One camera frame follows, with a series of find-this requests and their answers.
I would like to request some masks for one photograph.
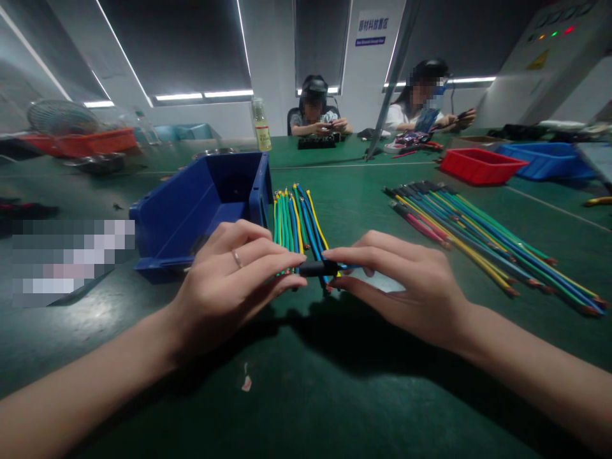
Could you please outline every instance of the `workbench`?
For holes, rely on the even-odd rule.
[[[435,141],[446,143],[450,135]],[[272,138],[273,188],[311,190],[330,247],[375,229],[416,244],[431,241],[396,215],[382,186],[413,180],[451,184],[558,267],[612,300],[612,226],[597,182],[474,188],[439,171],[437,154],[365,163],[367,143],[297,150]],[[94,178],[50,157],[0,167],[0,196],[59,205],[61,219],[127,219],[160,178],[217,146],[254,139],[186,141],[144,148],[126,169]],[[119,204],[122,210],[113,208]],[[11,239],[0,240],[0,397],[116,337],[166,305],[179,284],[151,285],[117,265],[83,297],[39,309],[11,307]],[[510,299],[459,250],[448,253],[466,297],[552,344],[612,371],[612,318],[590,319],[562,300],[518,285]],[[377,274],[383,289],[393,283]],[[245,366],[250,392],[241,390]],[[460,358],[394,328],[347,293],[323,298],[316,279],[274,300],[220,349],[130,403],[80,447],[79,457],[508,457],[581,455],[584,448],[494,379]]]

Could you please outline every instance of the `blue plastic bin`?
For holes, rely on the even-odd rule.
[[[242,218],[267,228],[270,202],[267,153],[201,157],[130,207],[141,257],[134,269],[153,283],[173,280],[219,223]]]
[[[516,174],[530,180],[592,179],[595,172],[570,143],[500,145],[497,153],[529,162]]]

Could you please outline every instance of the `warning label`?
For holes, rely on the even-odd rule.
[[[546,50],[540,54],[536,60],[525,68],[525,70],[542,70],[544,68],[544,64],[546,64],[546,59],[548,58],[548,51],[549,50]]]

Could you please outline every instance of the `pixelated area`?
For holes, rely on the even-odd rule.
[[[13,307],[44,307],[124,263],[134,220],[20,221],[13,228]]]

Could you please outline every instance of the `sign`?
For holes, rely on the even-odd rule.
[[[355,46],[384,45],[388,33],[387,10],[363,10],[359,12]]]
[[[536,60],[534,60],[531,64],[529,64],[525,70],[542,70],[544,68],[544,64],[546,64],[546,59],[548,58],[548,51],[544,51]]]

